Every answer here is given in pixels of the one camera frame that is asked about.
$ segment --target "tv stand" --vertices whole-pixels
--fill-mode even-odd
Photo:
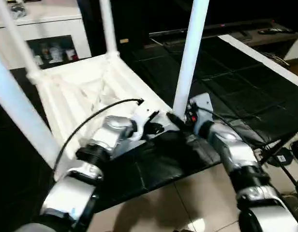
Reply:
[[[242,41],[244,44],[248,45],[249,47],[255,47],[265,44],[272,44],[277,42],[284,42],[289,40],[296,40],[298,39],[298,32],[294,34],[284,34],[284,33],[277,33],[273,35],[260,35],[258,33],[259,30],[268,29],[268,28],[284,28],[283,26],[277,24],[277,23],[271,23],[270,27],[266,28],[258,28],[258,29],[250,29],[250,30],[244,30],[244,32],[251,37],[251,39],[247,39],[246,36],[243,37],[242,31],[239,30],[238,32],[233,32],[230,35],[234,38]]]

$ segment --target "black foam mat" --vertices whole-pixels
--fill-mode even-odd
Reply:
[[[168,44],[122,58],[172,107],[183,48]],[[253,147],[298,132],[298,86],[218,37],[201,42],[190,97],[205,92]]]

